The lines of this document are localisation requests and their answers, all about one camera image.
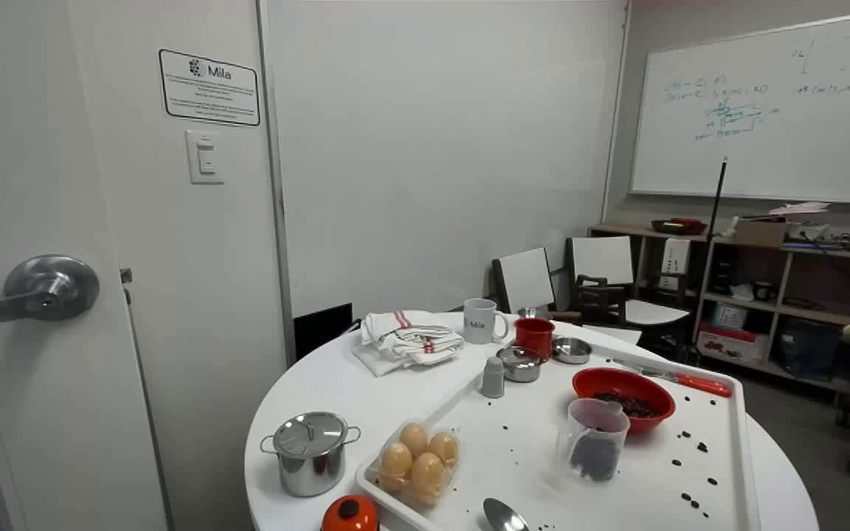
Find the clear plastic jug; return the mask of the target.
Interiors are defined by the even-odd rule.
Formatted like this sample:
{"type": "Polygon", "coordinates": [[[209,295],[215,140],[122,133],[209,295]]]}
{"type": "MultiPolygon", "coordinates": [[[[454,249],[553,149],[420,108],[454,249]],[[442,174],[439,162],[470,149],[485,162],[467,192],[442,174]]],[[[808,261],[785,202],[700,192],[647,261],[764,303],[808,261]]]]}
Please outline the clear plastic jug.
{"type": "Polygon", "coordinates": [[[628,435],[628,416],[618,400],[572,398],[557,435],[557,466],[588,480],[612,480],[628,435]]]}

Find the small steel bowl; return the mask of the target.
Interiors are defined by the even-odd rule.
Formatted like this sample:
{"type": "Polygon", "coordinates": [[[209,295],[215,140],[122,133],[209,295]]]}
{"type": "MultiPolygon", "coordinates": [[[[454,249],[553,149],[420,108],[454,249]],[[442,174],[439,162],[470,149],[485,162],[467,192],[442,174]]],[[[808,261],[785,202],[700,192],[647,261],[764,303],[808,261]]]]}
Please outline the small steel bowl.
{"type": "Polygon", "coordinates": [[[585,366],[591,360],[591,344],[585,339],[557,336],[553,341],[553,356],[568,366],[585,366]]]}

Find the red bowl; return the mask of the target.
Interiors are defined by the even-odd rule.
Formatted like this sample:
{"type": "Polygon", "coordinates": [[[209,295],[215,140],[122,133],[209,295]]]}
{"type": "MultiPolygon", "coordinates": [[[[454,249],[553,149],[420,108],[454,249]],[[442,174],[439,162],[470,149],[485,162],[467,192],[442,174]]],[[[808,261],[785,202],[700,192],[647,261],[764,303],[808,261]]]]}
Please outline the red bowl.
{"type": "Polygon", "coordinates": [[[618,400],[628,416],[631,432],[649,432],[677,412],[674,394],[637,370],[597,366],[572,375],[578,398],[618,400]]]}

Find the white mug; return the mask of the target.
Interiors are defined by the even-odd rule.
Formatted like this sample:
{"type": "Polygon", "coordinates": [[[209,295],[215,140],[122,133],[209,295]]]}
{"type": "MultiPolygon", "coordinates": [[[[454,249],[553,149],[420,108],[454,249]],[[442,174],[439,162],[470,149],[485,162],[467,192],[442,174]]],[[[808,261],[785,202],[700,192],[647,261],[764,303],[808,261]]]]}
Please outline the white mug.
{"type": "Polygon", "coordinates": [[[464,339],[476,344],[501,341],[512,323],[489,297],[470,297],[464,303],[464,339]]]}

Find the white and red cloth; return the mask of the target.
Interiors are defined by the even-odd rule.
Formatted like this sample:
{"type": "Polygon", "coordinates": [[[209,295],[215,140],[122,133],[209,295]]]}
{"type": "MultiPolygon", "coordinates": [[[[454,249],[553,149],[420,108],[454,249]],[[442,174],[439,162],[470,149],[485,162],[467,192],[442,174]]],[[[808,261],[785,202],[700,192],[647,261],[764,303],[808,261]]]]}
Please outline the white and red cloth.
{"type": "Polygon", "coordinates": [[[396,369],[429,369],[457,353],[464,336],[429,308],[370,311],[360,320],[358,360],[385,378],[396,369]]]}

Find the red mug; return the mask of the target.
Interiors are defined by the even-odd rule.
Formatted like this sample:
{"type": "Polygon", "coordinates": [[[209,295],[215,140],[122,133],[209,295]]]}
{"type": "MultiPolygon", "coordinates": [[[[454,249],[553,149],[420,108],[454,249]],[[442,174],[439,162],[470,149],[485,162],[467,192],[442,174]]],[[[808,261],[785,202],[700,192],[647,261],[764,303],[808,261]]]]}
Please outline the red mug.
{"type": "Polygon", "coordinates": [[[548,317],[517,317],[517,347],[528,356],[545,360],[553,353],[554,323],[548,317]]]}

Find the grey salt shaker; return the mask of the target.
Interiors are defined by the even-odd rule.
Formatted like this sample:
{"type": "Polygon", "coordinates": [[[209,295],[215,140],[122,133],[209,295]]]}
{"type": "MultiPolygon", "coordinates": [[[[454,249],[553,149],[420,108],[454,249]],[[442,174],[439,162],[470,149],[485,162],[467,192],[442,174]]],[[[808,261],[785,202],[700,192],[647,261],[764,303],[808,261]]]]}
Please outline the grey salt shaker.
{"type": "Polygon", "coordinates": [[[489,356],[485,363],[481,388],[485,398],[501,398],[506,394],[506,363],[500,356],[489,356]]]}

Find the eggs in clear container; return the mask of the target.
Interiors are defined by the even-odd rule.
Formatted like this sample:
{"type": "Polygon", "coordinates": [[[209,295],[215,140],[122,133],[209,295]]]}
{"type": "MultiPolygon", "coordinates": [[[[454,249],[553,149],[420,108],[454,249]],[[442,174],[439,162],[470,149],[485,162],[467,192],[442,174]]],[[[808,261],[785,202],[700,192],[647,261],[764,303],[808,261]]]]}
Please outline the eggs in clear container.
{"type": "Polygon", "coordinates": [[[454,431],[408,421],[377,451],[371,480],[389,496],[432,509],[447,496],[457,460],[461,441],[454,431]]]}

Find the steel pot with lid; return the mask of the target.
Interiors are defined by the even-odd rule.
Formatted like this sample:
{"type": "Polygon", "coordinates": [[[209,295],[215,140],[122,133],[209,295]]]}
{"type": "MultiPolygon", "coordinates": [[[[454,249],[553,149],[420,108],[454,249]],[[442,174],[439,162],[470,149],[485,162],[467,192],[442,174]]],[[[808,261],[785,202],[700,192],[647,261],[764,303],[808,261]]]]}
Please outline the steel pot with lid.
{"type": "Polygon", "coordinates": [[[289,416],[261,451],[280,466],[280,485],[295,499],[314,499],[334,488],[346,474],[346,447],[363,435],[360,423],[349,423],[337,412],[311,409],[289,416]]]}

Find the white plastic tray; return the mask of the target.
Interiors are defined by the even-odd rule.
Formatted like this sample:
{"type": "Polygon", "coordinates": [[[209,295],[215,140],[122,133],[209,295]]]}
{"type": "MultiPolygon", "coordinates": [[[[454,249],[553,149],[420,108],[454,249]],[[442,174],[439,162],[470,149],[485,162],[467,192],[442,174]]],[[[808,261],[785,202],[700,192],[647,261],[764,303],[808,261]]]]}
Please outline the white plastic tray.
{"type": "Polygon", "coordinates": [[[417,391],[358,484],[414,531],[479,531],[500,499],[534,531],[762,531],[742,388],[594,351],[500,398],[481,369],[417,391]]]}

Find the orange round object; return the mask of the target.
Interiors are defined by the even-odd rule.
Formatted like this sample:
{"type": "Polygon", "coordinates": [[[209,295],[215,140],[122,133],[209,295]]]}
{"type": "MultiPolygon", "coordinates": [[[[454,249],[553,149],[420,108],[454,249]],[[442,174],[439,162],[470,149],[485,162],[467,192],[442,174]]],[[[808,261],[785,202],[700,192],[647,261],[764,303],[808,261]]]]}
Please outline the orange round object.
{"type": "Polygon", "coordinates": [[[323,531],[382,531],[382,509],[370,496],[340,496],[327,505],[323,531]]]}

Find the whiteboard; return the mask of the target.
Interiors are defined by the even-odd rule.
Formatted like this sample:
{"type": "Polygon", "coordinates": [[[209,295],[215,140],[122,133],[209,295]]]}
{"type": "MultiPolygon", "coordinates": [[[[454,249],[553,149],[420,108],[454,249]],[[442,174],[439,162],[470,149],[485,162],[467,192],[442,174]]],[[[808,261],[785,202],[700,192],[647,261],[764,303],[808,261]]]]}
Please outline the whiteboard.
{"type": "Polygon", "coordinates": [[[636,195],[850,202],[850,15],[647,58],[636,195]]]}

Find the wooden shelf unit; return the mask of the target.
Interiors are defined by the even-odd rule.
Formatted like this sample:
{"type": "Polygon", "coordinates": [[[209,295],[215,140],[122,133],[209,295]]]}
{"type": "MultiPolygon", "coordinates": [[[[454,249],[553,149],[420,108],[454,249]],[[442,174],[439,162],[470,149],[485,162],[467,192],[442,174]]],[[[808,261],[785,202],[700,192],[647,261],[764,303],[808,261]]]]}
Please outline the wooden shelf unit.
{"type": "Polygon", "coordinates": [[[850,249],[813,241],[674,239],[594,227],[631,241],[636,297],[683,307],[700,360],[850,391],[850,249]]]}

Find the white light switch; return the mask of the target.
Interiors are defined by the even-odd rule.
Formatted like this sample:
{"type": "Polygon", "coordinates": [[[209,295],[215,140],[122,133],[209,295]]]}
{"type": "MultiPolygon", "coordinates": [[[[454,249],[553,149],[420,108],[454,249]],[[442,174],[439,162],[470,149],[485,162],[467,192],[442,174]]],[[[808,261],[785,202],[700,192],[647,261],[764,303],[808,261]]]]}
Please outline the white light switch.
{"type": "Polygon", "coordinates": [[[218,174],[218,143],[208,133],[185,133],[188,182],[191,185],[222,185],[218,174]]]}

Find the red-handled spoon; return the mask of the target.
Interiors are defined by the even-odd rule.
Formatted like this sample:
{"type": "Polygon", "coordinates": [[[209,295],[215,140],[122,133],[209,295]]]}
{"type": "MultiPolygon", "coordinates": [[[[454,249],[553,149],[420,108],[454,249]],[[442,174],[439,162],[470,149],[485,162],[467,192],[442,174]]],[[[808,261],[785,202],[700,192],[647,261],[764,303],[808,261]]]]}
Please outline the red-handled spoon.
{"type": "Polygon", "coordinates": [[[528,522],[500,499],[485,502],[485,515],[492,531],[531,531],[528,522]]]}

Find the wall sign plate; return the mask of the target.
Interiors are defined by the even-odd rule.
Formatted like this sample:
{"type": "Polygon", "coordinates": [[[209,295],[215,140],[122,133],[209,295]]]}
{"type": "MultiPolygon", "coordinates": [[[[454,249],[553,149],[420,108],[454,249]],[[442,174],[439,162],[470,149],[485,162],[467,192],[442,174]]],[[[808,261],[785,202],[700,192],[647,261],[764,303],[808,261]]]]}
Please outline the wall sign plate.
{"type": "Polygon", "coordinates": [[[162,103],[171,118],[261,124],[258,71],[199,53],[159,50],[162,103]]]}

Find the red-handled fork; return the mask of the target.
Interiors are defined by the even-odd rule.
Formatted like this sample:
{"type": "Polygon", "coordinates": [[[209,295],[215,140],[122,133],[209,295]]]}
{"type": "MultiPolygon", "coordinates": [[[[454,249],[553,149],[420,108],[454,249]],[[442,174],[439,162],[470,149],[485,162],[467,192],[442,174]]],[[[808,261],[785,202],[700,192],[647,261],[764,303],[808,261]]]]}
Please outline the red-handled fork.
{"type": "Polygon", "coordinates": [[[692,388],[702,388],[702,391],[712,391],[712,394],[720,394],[720,398],[733,398],[736,394],[736,387],[728,379],[714,378],[714,375],[702,375],[702,370],[693,370],[693,369],[677,369],[669,363],[636,360],[636,356],[613,356],[613,363],[628,366],[628,369],[636,369],[640,375],[664,378],[664,379],[674,379],[674,384],[683,384],[683,387],[692,387],[692,388]]]}

